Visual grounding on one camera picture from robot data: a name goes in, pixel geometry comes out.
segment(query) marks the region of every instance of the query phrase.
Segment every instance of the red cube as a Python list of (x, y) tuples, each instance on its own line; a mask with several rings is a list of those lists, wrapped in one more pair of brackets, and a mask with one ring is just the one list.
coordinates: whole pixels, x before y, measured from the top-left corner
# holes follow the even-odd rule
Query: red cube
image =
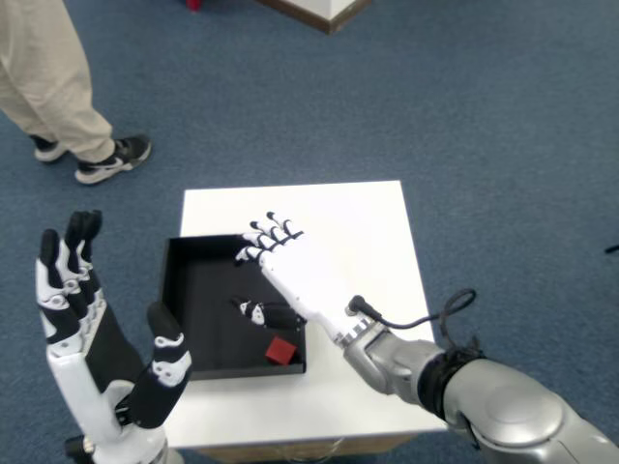
[(297, 351), (296, 346), (276, 336), (269, 345), (265, 356), (274, 363), (289, 365), (295, 351)]
[(202, 5), (202, 0), (187, 0), (187, 8), (193, 12), (197, 12)]

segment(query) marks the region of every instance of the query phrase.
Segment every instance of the white shoe sole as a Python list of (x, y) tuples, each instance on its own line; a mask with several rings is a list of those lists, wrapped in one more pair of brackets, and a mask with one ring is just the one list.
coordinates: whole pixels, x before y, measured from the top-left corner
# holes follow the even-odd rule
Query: white shoe sole
[(118, 174), (121, 171), (131, 171), (135, 167), (138, 167), (141, 163), (146, 161), (146, 159), (151, 154), (152, 145), (149, 143), (148, 148), (144, 152), (144, 154), (139, 157), (133, 163), (128, 162), (127, 164), (123, 164), (122, 166), (118, 166), (114, 169), (105, 169), (95, 171), (93, 174), (84, 174), (79, 169), (75, 171), (75, 178), (81, 184), (86, 184), (88, 186), (92, 186), (93, 184), (98, 184), (105, 179), (109, 179), (110, 177)]
[(35, 158), (40, 162), (54, 162), (67, 153), (67, 149), (58, 144), (53, 150), (41, 151), (35, 150)]

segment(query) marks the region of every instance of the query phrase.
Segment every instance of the silver robotic arm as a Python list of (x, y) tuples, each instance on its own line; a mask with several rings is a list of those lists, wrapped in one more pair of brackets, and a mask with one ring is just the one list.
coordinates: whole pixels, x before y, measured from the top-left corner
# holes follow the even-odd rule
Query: silver robotic arm
[(491, 464), (616, 464), (619, 449), (560, 396), (466, 349), (405, 341), (352, 310), (353, 294), (319, 246), (267, 215), (237, 259), (257, 262), (297, 313), (320, 324), (373, 389), (444, 420)]

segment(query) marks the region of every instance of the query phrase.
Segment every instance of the black sneaker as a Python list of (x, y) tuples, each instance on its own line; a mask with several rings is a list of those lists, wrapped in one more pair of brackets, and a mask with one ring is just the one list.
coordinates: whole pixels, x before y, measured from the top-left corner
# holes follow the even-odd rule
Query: black sneaker
[(131, 171), (151, 154), (151, 141), (145, 135), (114, 140), (116, 148), (107, 159), (99, 162), (79, 161), (75, 178), (82, 184), (96, 184), (121, 171)]
[(41, 162), (54, 162), (67, 153), (67, 149), (58, 142), (49, 142), (37, 135), (30, 135), (35, 142), (35, 158)]

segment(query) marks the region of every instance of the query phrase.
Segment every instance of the blue carpet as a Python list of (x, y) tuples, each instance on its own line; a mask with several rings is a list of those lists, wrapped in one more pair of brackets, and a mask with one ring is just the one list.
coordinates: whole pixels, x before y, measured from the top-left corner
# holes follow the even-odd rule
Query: blue carpet
[[(403, 182), (430, 308), (479, 290), (455, 336), (477, 334), (619, 441), (619, 257), (603, 254), (619, 242), (619, 3), (376, 0), (333, 37), (251, 1), (68, 5), (96, 107), (155, 152), (85, 188), (72, 159), (39, 164), (0, 117), (1, 463), (65, 462), (78, 431), (34, 303), (43, 229), (103, 210), (98, 271), (147, 357), (184, 189), (385, 179)], [(481, 461), (437, 434), (333, 462)]]

